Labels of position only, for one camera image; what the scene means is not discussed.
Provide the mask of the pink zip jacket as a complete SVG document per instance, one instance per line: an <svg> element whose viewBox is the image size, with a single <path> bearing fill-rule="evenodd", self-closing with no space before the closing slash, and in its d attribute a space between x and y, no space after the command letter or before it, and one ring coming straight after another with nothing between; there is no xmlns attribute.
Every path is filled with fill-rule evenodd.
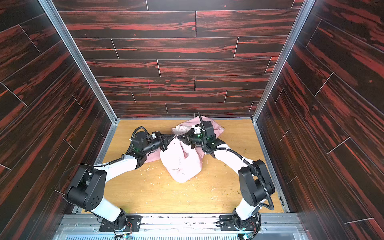
<svg viewBox="0 0 384 240"><path fill-rule="evenodd" d="M221 127L214 120L202 116L203 121L209 121L212 123L214 133L217 138L224 132L224 128ZM193 126L200 123L199 117L195 117L192 120L181 123L175 128L172 128L172 132L177 136L187 133ZM161 160L164 167L167 169L171 177L178 183L185 183L189 179L195 177L203 166L204 152L201 147L187 146L179 139L173 139L168 145L168 149L163 152L157 150L156 152L149 154L145 163L151 163L157 160Z"/></svg>

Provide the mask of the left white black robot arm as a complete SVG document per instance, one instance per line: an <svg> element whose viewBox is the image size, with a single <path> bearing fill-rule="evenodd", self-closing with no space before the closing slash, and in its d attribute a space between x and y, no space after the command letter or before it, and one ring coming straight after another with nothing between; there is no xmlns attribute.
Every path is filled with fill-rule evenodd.
<svg viewBox="0 0 384 240"><path fill-rule="evenodd" d="M140 168L148 155L157 150L166 151L175 135L160 132L149 134L139 127L131 136L130 146L119 159L97 166L78 168L68 188L65 200L109 222L117 230L127 225L126 213L104 197L105 185L113 178Z"/></svg>

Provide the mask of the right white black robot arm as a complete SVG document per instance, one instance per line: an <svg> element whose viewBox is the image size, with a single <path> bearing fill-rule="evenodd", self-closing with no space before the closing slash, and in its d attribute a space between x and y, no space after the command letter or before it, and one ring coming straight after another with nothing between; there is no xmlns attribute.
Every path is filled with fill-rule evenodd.
<svg viewBox="0 0 384 240"><path fill-rule="evenodd" d="M238 174L242 200L233 211L233 220L239 229L255 217L261 208L275 209L272 194L276 189L263 161L245 158L214 134L208 135L207 131L196 134L191 129L177 138L191 148L202 148L204 154L222 161Z"/></svg>

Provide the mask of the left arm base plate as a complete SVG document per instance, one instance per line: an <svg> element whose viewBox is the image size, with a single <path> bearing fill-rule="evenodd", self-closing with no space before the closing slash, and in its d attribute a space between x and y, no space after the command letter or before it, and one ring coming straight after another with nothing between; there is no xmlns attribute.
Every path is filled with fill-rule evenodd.
<svg viewBox="0 0 384 240"><path fill-rule="evenodd" d="M138 232L141 227L142 216L125 215L118 217L114 222L102 218L100 232Z"/></svg>

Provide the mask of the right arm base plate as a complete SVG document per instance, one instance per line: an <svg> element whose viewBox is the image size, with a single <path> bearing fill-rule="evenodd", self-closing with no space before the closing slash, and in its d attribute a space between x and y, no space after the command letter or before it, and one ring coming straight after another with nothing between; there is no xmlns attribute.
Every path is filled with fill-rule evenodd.
<svg viewBox="0 0 384 240"><path fill-rule="evenodd" d="M256 231L261 225L261 215L251 216L247 220L241 220L234 215L220 215L216 227L221 231Z"/></svg>

